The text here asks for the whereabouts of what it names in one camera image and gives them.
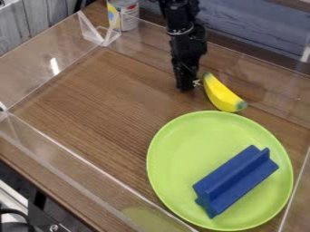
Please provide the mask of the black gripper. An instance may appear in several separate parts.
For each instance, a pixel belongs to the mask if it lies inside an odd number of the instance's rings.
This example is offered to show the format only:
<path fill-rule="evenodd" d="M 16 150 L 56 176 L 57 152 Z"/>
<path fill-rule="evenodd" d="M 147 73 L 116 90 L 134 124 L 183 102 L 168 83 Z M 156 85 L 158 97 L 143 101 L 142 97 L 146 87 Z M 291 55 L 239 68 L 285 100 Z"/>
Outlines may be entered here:
<path fill-rule="evenodd" d="M 199 23 L 168 24 L 171 56 L 176 88 L 191 90 L 198 80 L 200 57 L 207 53 L 206 28 Z"/>

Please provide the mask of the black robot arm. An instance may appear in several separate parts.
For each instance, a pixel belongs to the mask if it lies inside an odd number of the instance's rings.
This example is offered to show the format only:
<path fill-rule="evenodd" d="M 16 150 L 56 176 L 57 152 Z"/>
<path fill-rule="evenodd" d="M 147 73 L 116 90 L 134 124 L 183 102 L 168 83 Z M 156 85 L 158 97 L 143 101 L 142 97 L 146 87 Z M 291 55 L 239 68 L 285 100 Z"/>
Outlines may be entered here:
<path fill-rule="evenodd" d="M 176 88 L 187 91 L 199 80 L 200 57 L 207 53 L 207 33 L 198 21 L 199 0 L 150 0 L 158 2 L 171 36 L 171 56 Z"/>

